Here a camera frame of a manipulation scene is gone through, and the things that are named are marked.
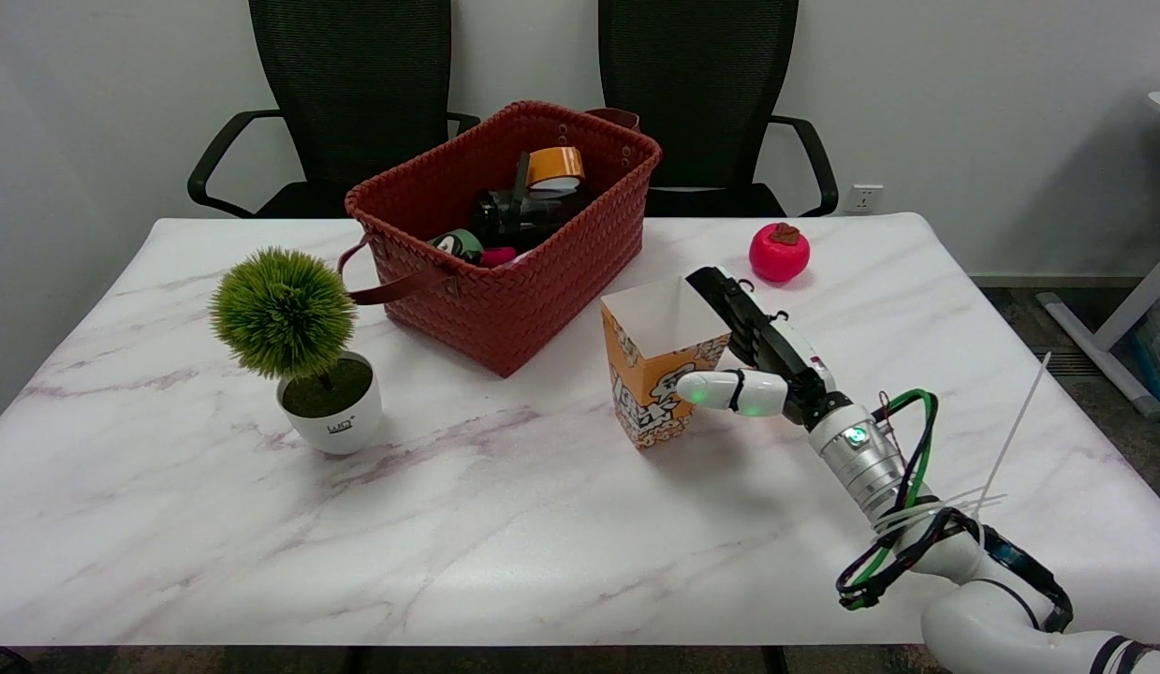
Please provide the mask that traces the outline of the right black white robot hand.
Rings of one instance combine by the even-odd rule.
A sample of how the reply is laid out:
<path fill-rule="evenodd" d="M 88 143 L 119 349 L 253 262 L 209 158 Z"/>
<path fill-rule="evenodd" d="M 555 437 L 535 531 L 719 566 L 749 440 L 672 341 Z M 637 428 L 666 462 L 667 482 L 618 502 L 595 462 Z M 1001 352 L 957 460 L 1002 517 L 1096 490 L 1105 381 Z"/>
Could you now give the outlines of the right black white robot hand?
<path fill-rule="evenodd" d="M 675 384 L 682 400 L 741 416 L 784 416 L 807 432 L 851 405 L 786 312 L 760 306 L 754 283 L 728 276 L 720 266 L 704 266 L 686 281 L 727 325 L 727 350 L 742 365 L 684 374 Z"/>

